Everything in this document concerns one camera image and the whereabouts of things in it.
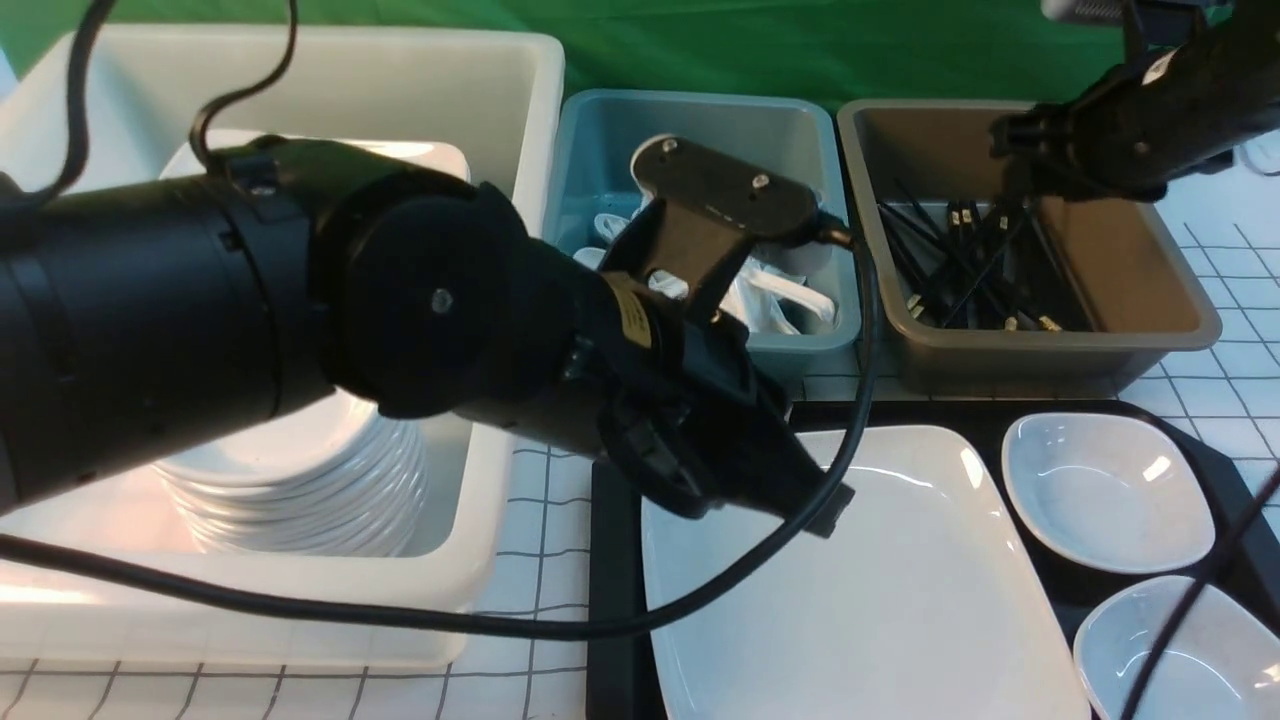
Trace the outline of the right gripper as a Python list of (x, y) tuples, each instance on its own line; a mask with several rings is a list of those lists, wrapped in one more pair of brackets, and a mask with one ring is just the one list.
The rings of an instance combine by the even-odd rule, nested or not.
[(1149, 50), (1066, 102), (989, 127), (1005, 186), (1065, 201), (1158, 201), (1169, 184), (1233, 167), (1242, 142), (1238, 50)]

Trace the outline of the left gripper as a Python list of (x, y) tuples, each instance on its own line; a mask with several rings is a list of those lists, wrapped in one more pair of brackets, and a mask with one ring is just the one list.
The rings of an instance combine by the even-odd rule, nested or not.
[(732, 505), (791, 520), (824, 489), (788, 392), (730, 323), (581, 265), (538, 275), (511, 306), (460, 416), (607, 459), (686, 519)]

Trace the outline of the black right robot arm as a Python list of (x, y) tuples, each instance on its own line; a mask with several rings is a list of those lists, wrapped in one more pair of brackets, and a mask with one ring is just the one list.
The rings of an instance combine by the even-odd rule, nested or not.
[(1068, 202), (1157, 202), (1171, 182), (1231, 168), (1235, 149), (1277, 128), (1279, 5), (1044, 1), (1051, 20), (1115, 26), (1125, 56), (1078, 97), (1000, 117), (991, 156), (1004, 193)]

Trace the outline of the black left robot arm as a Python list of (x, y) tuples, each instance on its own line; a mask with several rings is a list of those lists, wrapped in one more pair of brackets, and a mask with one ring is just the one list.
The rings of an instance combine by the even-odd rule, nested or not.
[(758, 243), (835, 220), (814, 192), (687, 138), (634, 154), (650, 205), (590, 269), (493, 184), (324, 140), (219, 174), (3, 209), (3, 510), (337, 389), (607, 457), (689, 519), (735, 505), (828, 537), (854, 492), (719, 301)]

